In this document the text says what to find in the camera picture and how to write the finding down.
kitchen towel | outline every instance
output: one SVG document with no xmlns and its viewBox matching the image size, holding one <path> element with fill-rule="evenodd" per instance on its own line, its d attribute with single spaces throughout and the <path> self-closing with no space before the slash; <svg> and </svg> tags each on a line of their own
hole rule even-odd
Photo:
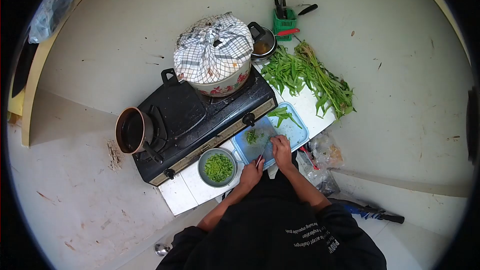
<svg viewBox="0 0 480 270">
<path fill-rule="evenodd" d="M 178 79 L 199 84 L 221 81 L 250 60 L 254 41 L 231 12 L 203 18 L 180 34 L 173 53 Z"/>
</svg>

cutting board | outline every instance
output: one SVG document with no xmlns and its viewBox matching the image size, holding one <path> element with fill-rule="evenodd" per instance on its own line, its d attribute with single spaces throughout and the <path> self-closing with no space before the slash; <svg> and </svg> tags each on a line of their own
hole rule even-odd
<svg viewBox="0 0 480 270">
<path fill-rule="evenodd" d="M 261 117 L 257 122 L 255 122 L 254 127 L 249 126 L 232 138 L 233 147 L 235 147 L 232 152 L 233 155 L 235 156 L 235 152 L 237 152 L 243 163 L 248 164 L 255 160 L 260 153 L 262 153 L 262 150 L 265 147 L 265 152 L 263 153 L 263 157 L 265 159 L 263 169 L 265 170 L 275 163 L 272 153 L 272 143 L 268 141 L 269 137 L 285 135 L 290 140 L 292 152 L 308 142 L 309 133 L 305 123 L 303 123 L 297 111 L 290 103 L 282 102 L 278 105 L 279 108 L 285 106 L 287 108 L 287 112 L 292 113 L 293 119 L 295 119 L 295 121 L 302 128 L 298 127 L 290 119 L 283 120 L 283 122 L 280 124 L 280 127 L 277 128 L 276 125 L 279 120 L 278 117 Z M 255 143 L 250 145 L 247 142 L 246 132 L 252 129 L 255 129 L 255 134 L 258 135 L 258 139 Z"/>
<path fill-rule="evenodd" d="M 258 136 L 258 139 L 255 143 L 248 144 L 247 132 L 252 130 L 255 130 L 255 135 Z M 243 160 L 243 162 L 247 162 L 246 164 L 248 164 L 251 161 L 255 160 L 262 153 L 264 148 L 265 152 L 263 153 L 263 158 L 265 159 L 265 162 L 274 159 L 272 153 L 272 142 L 270 142 L 270 137 L 274 137 L 276 135 L 278 134 L 272 126 L 272 123 L 270 123 L 267 117 L 262 117 L 260 120 L 255 122 L 254 127 L 249 126 L 243 129 L 237 135 L 235 135 L 233 139 L 234 143 L 236 143 L 235 147 L 237 148 L 241 159 Z"/>
</svg>

chopped green vegetable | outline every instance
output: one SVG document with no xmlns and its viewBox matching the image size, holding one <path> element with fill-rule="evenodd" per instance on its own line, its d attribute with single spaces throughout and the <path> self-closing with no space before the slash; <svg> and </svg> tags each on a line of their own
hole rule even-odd
<svg viewBox="0 0 480 270">
<path fill-rule="evenodd" d="M 232 175 L 233 164 L 221 153 L 213 154 L 205 162 L 205 174 L 214 182 L 222 182 Z"/>
<path fill-rule="evenodd" d="M 353 91 L 348 83 L 339 80 L 323 63 L 319 63 L 313 49 L 305 41 L 295 47 L 295 55 L 288 54 L 285 47 L 279 45 L 270 63 L 262 68 L 261 74 L 280 95 L 286 86 L 291 96 L 297 96 L 306 85 L 317 99 L 315 108 L 320 118 L 325 116 L 330 107 L 334 108 L 337 120 L 356 112 L 352 105 Z"/>
<path fill-rule="evenodd" d="M 258 139 L 258 136 L 255 134 L 255 129 L 249 130 L 245 132 L 245 134 L 247 135 L 248 145 L 254 144 Z"/>
<path fill-rule="evenodd" d="M 276 128 L 278 129 L 280 127 L 280 124 L 282 124 L 282 121 L 285 119 L 292 120 L 293 123 L 295 123 L 299 128 L 303 129 L 297 121 L 295 121 L 292 117 L 292 113 L 287 111 L 287 107 L 277 107 L 273 111 L 269 112 L 267 114 L 268 117 L 278 117 L 278 122 L 276 123 Z"/>
</svg>

hand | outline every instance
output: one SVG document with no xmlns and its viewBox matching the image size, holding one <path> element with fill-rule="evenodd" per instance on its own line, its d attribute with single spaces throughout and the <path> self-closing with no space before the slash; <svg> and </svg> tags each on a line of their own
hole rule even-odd
<svg viewBox="0 0 480 270">
<path fill-rule="evenodd" d="M 284 135 L 277 135 L 271 137 L 270 141 L 273 144 L 273 157 L 280 171 L 284 172 L 287 169 L 291 169 L 293 164 L 289 139 Z"/>
<path fill-rule="evenodd" d="M 257 168 L 255 168 L 255 160 L 252 160 L 250 164 L 245 165 L 241 172 L 239 185 L 245 186 L 249 191 L 253 189 L 262 177 L 264 163 L 265 159 L 262 159 Z"/>
</svg>

bowl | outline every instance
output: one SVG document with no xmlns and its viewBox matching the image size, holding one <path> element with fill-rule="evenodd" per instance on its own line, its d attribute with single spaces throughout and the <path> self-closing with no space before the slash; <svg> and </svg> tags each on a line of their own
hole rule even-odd
<svg viewBox="0 0 480 270">
<path fill-rule="evenodd" d="M 207 159 L 212 155 L 218 154 L 218 153 L 225 155 L 233 165 L 232 174 L 229 177 L 225 178 L 224 181 L 221 181 L 219 183 L 214 182 L 213 180 L 208 178 L 207 174 L 205 173 L 205 163 L 207 162 Z M 225 149 L 222 149 L 222 148 L 208 149 L 200 156 L 200 159 L 198 160 L 198 174 L 200 175 L 201 180 L 211 187 L 214 187 L 214 188 L 225 187 L 226 185 L 232 182 L 233 178 L 237 174 L 237 161 L 233 158 L 232 154 L 226 151 Z"/>
</svg>

